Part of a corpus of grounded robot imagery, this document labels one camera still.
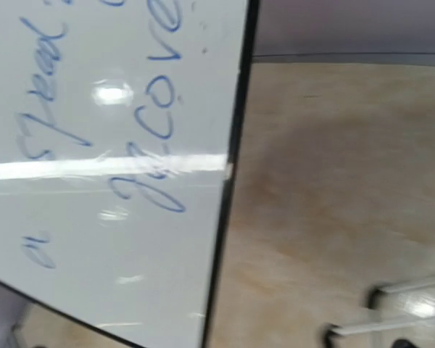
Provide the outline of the white whiteboard black frame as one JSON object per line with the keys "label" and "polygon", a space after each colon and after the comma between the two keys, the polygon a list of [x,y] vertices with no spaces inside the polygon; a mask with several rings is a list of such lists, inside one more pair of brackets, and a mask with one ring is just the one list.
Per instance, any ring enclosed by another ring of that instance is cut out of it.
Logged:
{"label": "white whiteboard black frame", "polygon": [[258,1],[0,1],[0,285],[205,347]]}

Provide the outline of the black wire easel stand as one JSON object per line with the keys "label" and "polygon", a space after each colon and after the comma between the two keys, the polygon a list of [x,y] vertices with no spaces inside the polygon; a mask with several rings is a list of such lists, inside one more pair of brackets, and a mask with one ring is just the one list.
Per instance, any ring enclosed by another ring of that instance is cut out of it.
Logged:
{"label": "black wire easel stand", "polygon": [[371,286],[362,322],[328,324],[320,347],[435,347],[435,274]]}

